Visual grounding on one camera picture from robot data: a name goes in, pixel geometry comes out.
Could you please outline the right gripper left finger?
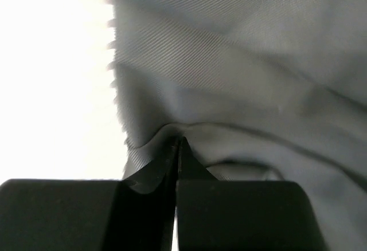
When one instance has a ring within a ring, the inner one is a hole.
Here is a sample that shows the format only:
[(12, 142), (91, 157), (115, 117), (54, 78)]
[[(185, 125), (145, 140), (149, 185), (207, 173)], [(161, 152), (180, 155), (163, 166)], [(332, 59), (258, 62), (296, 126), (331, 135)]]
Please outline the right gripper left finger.
[(178, 140), (124, 180), (10, 179), (2, 250), (170, 250)]

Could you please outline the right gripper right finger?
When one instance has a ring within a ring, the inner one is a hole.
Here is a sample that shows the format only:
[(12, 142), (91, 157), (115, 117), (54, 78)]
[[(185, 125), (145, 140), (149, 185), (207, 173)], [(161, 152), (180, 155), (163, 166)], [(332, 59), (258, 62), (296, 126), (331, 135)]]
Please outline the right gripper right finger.
[(180, 250), (325, 250), (305, 191), (288, 181), (221, 181), (182, 138), (176, 188)]

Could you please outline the grey pleated skirt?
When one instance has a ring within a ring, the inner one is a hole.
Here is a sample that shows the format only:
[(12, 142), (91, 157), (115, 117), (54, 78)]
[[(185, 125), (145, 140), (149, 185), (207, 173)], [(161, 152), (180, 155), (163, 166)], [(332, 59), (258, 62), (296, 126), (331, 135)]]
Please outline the grey pleated skirt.
[(112, 0), (125, 175), (171, 136), (220, 178), (286, 179), (366, 249), (366, 0)]

